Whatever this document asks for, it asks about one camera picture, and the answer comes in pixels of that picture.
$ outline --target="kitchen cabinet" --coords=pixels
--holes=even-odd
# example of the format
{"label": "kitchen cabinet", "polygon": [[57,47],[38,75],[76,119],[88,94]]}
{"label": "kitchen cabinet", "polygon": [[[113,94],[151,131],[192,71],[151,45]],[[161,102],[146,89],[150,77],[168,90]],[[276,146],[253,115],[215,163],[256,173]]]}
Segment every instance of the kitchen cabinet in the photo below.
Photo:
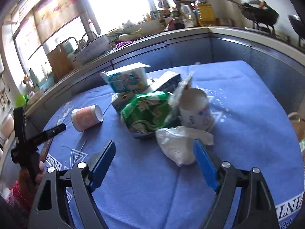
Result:
{"label": "kitchen cabinet", "polygon": [[106,82],[101,77],[100,72],[113,70],[111,62],[108,62],[108,63],[109,63],[109,65],[105,66],[105,64],[104,64],[104,65],[101,65],[101,66],[93,69],[92,71],[89,71],[89,74],[90,74],[89,76],[87,76],[86,78],[82,79],[81,81],[79,81],[78,83],[73,85],[71,87],[72,95],[74,96],[78,93],[87,91],[89,89],[93,89],[96,87],[106,85]]}
{"label": "kitchen cabinet", "polygon": [[251,47],[247,45],[232,42],[227,39],[219,39],[212,37],[211,47],[214,59],[211,62],[243,60],[246,63],[250,64]]}
{"label": "kitchen cabinet", "polygon": [[54,96],[49,98],[43,103],[45,108],[45,115],[44,117],[47,118],[47,122],[53,116],[53,114],[59,109],[61,105],[70,101],[73,95],[71,89],[68,88],[65,91],[61,90],[60,92],[56,93]]}
{"label": "kitchen cabinet", "polygon": [[11,137],[5,144],[3,155],[0,159],[0,191],[2,192],[7,187],[12,187],[15,181],[18,180],[19,171],[21,170],[19,164],[12,161],[11,150],[16,147],[16,140]]}
{"label": "kitchen cabinet", "polygon": [[166,45],[164,43],[134,51],[112,61],[115,69],[137,62],[151,66],[146,68],[147,73],[172,67],[168,57]]}
{"label": "kitchen cabinet", "polygon": [[48,123],[49,119],[47,111],[45,110],[44,106],[41,105],[33,113],[31,113],[28,119],[31,121],[33,126],[39,131],[43,131],[43,128]]}
{"label": "kitchen cabinet", "polygon": [[201,64],[213,62],[209,37],[196,35],[185,38],[187,39],[180,38],[166,42],[172,67],[193,65],[196,62]]}
{"label": "kitchen cabinet", "polygon": [[302,73],[255,49],[252,50],[251,66],[287,114],[299,109],[305,94],[305,78]]}
{"label": "kitchen cabinet", "polygon": [[37,128],[33,125],[31,119],[26,120],[25,132],[27,139],[34,137],[39,133]]}

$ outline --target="pink paper cup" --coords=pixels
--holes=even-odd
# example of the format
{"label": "pink paper cup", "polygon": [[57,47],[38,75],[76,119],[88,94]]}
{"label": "pink paper cup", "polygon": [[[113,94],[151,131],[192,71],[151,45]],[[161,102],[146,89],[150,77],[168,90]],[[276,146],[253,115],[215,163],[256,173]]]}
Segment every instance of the pink paper cup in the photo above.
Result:
{"label": "pink paper cup", "polygon": [[103,119],[103,112],[98,105],[74,109],[72,111],[72,124],[79,132],[102,122]]}

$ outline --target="yellow oil bottle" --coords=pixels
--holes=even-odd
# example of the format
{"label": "yellow oil bottle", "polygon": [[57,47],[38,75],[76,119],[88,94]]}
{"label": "yellow oil bottle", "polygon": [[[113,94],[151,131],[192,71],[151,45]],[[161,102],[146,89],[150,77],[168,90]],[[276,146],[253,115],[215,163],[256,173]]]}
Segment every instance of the yellow oil bottle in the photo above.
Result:
{"label": "yellow oil bottle", "polygon": [[200,26],[216,26],[213,7],[208,4],[207,0],[197,0],[195,6],[197,7],[197,18]]}

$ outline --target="person's hand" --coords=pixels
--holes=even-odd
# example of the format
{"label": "person's hand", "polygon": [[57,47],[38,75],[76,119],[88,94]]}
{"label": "person's hand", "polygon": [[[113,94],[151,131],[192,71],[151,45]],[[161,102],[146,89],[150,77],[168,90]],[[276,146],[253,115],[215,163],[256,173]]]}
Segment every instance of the person's hand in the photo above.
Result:
{"label": "person's hand", "polygon": [[36,176],[36,179],[35,179],[36,185],[33,183],[28,169],[22,169],[19,172],[19,176],[18,176],[19,192],[20,192],[20,195],[24,199],[26,199],[26,201],[29,204],[33,203],[37,189],[38,189],[39,184],[42,181],[42,177],[45,173],[44,172],[45,166],[44,166],[43,162],[41,162],[41,161],[39,162],[39,169],[41,170],[41,172],[39,174],[37,174],[37,176]]}

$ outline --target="blue tablecloth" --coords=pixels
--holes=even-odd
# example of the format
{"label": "blue tablecloth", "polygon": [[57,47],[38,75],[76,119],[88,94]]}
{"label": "blue tablecloth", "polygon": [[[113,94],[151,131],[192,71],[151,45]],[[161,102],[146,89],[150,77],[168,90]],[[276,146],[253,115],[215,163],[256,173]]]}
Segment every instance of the blue tablecloth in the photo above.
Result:
{"label": "blue tablecloth", "polygon": [[[212,133],[216,153],[236,168],[259,167],[277,207],[280,225],[290,224],[301,205],[304,172],[298,140],[285,111],[244,61],[170,70],[185,78],[191,69],[195,70],[192,86],[208,94],[215,116]],[[148,76],[158,78],[165,71]],[[69,169],[113,140],[115,158],[101,187],[93,193],[109,228],[198,228],[215,196],[198,165],[180,168],[163,154],[155,138],[134,139],[110,105],[112,94],[109,86],[98,87],[58,109],[45,129],[62,122],[67,130],[54,138],[47,165]],[[78,132],[71,122],[72,110],[93,104],[105,111],[103,123]],[[232,225],[239,192],[226,228]],[[73,191],[68,188],[67,194],[76,226],[82,228]]]}

